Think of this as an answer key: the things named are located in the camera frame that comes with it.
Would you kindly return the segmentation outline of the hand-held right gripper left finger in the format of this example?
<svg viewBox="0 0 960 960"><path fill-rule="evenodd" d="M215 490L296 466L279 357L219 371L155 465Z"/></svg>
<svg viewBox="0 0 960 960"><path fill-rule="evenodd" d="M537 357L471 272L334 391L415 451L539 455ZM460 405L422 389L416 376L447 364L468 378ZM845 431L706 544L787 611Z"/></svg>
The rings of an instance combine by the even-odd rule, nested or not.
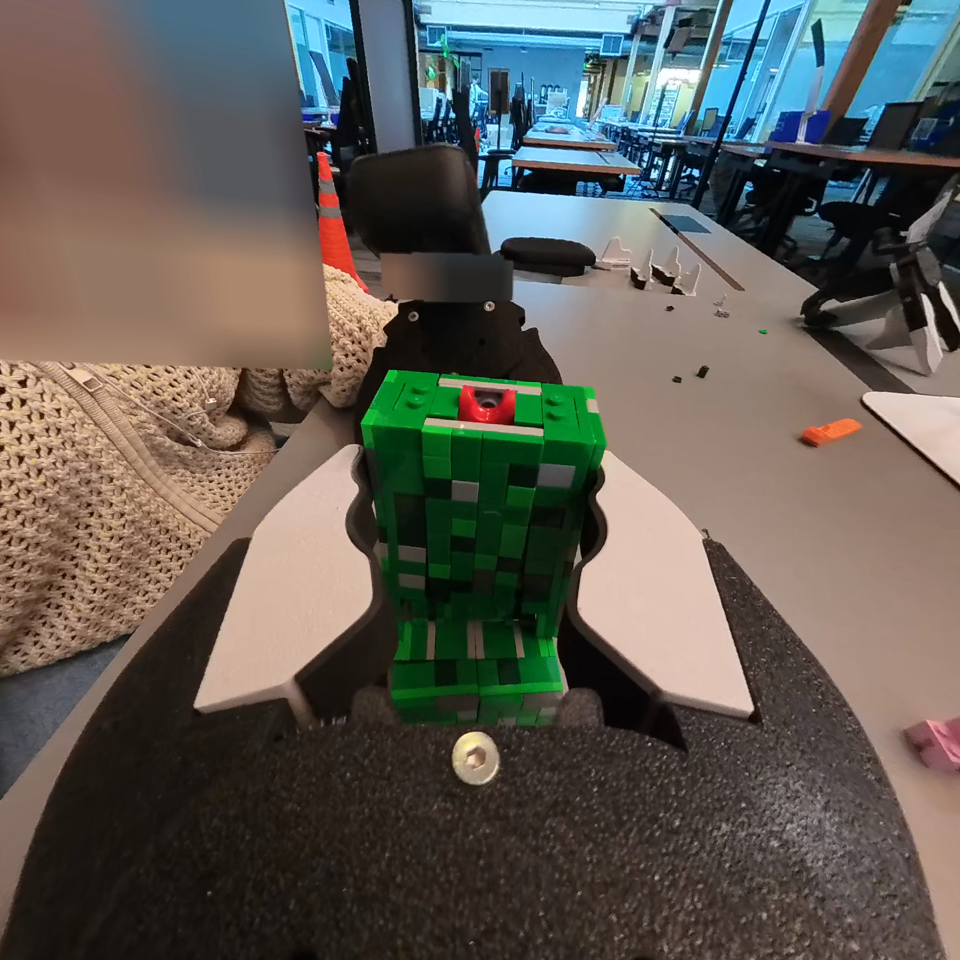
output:
<svg viewBox="0 0 960 960"><path fill-rule="evenodd" d="M303 728L347 717L391 663L391 602L375 552L363 448L316 468L254 530L195 709L284 701Z"/></svg>

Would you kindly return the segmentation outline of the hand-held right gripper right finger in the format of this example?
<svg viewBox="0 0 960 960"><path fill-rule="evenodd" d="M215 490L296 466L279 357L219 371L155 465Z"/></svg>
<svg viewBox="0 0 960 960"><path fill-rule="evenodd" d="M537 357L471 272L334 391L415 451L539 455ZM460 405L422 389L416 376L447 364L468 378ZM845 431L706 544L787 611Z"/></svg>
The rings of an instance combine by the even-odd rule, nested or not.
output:
<svg viewBox="0 0 960 960"><path fill-rule="evenodd" d="M608 724L680 707L746 721L746 674L701 532L607 450L586 500L582 558L562 614L562 667Z"/></svg>

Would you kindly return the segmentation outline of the green lego creeper figure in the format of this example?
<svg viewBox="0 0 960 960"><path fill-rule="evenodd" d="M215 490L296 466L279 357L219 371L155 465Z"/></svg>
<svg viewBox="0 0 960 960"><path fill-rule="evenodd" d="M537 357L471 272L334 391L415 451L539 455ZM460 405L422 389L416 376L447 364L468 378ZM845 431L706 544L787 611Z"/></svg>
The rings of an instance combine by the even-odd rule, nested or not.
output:
<svg viewBox="0 0 960 960"><path fill-rule="evenodd" d="M547 726L606 436L593 388L391 369L361 424L410 724Z"/></svg>

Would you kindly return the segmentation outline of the person's left forearm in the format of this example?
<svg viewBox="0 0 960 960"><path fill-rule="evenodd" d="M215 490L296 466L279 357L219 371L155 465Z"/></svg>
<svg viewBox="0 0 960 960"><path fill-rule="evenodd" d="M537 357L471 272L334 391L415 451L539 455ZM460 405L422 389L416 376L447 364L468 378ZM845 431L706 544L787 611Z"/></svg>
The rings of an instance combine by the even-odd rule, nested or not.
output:
<svg viewBox="0 0 960 960"><path fill-rule="evenodd" d="M386 342L385 328L398 313L395 302L365 292L348 273L323 266L331 344L331 368L319 393L334 407L354 404L375 349Z"/></svg>

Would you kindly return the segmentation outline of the orange lego brick separator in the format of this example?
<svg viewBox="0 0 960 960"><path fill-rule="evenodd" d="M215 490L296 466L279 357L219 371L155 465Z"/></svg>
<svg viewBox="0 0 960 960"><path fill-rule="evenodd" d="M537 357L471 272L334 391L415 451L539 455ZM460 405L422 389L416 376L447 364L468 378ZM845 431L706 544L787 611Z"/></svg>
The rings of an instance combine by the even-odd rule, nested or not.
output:
<svg viewBox="0 0 960 960"><path fill-rule="evenodd" d="M855 436L862 429L860 421L845 417L804 429L798 440L807 447L821 449L837 441Z"/></svg>

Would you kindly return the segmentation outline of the pink lego pig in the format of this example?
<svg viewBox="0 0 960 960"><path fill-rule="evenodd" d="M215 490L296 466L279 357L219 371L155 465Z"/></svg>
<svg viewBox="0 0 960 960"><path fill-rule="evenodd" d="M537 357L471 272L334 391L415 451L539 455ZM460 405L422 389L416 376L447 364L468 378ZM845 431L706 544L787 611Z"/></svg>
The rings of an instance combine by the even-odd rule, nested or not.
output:
<svg viewBox="0 0 960 960"><path fill-rule="evenodd" d="M942 772L959 772L959 717L946 721L926 719L904 729L906 741L924 766Z"/></svg>

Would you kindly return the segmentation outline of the orange striped cone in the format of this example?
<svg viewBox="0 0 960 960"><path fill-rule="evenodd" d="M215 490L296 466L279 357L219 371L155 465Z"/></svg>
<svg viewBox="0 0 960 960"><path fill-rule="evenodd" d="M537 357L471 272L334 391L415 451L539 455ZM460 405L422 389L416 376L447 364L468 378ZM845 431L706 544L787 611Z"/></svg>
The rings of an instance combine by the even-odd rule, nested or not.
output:
<svg viewBox="0 0 960 960"><path fill-rule="evenodd" d="M349 275L365 293L368 293L367 285L355 269L330 162L322 150L317 152L317 164L318 234L323 263L325 266Z"/></svg>

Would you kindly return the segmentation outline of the grey pillar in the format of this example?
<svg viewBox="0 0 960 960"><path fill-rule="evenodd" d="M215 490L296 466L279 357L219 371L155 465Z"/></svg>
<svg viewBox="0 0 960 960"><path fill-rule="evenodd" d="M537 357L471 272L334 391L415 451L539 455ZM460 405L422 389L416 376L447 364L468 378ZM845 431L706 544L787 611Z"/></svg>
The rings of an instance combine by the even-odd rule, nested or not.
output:
<svg viewBox="0 0 960 960"><path fill-rule="evenodd" d="M418 147L423 134L414 3L358 1L354 6L375 150Z"/></svg>

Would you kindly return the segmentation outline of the black oval case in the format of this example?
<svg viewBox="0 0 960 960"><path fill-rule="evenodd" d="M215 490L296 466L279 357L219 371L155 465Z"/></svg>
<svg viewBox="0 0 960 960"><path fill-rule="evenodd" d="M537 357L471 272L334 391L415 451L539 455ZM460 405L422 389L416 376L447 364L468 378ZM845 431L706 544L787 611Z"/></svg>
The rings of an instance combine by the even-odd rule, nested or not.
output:
<svg viewBox="0 0 960 960"><path fill-rule="evenodd" d="M557 279L582 277L596 265L589 246L567 239L511 237L501 243L499 254L515 271Z"/></svg>

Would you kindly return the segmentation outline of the wooden desk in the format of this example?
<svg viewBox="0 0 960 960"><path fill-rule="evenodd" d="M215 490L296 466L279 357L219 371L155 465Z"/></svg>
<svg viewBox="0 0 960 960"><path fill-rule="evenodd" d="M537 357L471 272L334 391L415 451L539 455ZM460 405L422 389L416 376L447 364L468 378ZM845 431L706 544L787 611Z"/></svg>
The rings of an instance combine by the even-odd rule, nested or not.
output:
<svg viewBox="0 0 960 960"><path fill-rule="evenodd" d="M589 152L615 152L615 141L577 126L536 125L524 135L522 146L543 149L569 149Z"/></svg>
<svg viewBox="0 0 960 960"><path fill-rule="evenodd" d="M602 193L622 192L642 168L615 150L522 147L511 159L511 188L527 193L574 196L579 184Z"/></svg>

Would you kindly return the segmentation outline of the cream knit sweater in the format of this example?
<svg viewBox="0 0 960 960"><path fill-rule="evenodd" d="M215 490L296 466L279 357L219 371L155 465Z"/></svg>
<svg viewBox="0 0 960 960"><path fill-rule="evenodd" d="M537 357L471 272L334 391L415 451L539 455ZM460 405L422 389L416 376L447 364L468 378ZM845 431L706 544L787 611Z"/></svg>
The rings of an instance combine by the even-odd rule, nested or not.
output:
<svg viewBox="0 0 960 960"><path fill-rule="evenodd" d="M330 370L2 362L1 669L136 630Z"/></svg>

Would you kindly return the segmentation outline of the white book stand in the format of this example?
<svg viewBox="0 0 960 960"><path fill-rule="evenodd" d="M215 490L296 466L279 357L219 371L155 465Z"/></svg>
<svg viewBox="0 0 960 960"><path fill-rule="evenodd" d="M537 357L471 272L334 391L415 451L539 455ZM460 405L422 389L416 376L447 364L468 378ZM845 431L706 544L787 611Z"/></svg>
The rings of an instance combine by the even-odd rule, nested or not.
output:
<svg viewBox="0 0 960 960"><path fill-rule="evenodd" d="M869 390L861 404L913 450L959 485L959 398Z"/></svg>

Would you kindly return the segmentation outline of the black white folding stand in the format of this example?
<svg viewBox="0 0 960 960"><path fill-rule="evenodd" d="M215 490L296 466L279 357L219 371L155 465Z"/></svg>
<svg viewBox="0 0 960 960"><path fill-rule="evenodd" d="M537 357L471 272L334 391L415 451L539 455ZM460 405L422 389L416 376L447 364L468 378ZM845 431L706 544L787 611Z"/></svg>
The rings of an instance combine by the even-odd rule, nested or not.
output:
<svg viewBox="0 0 960 960"><path fill-rule="evenodd" d="M894 293L882 332L867 344L870 351L909 347L924 376L937 372L945 354L959 349L958 305L942 278L940 262L930 248L929 236L948 206L958 199L958 175L952 176L927 210L912 221L905 213L882 211L872 219L867 233L872 252L888 259L870 270L847 268L827 280L800 306L810 330L838 322L824 305L839 305Z"/></svg>

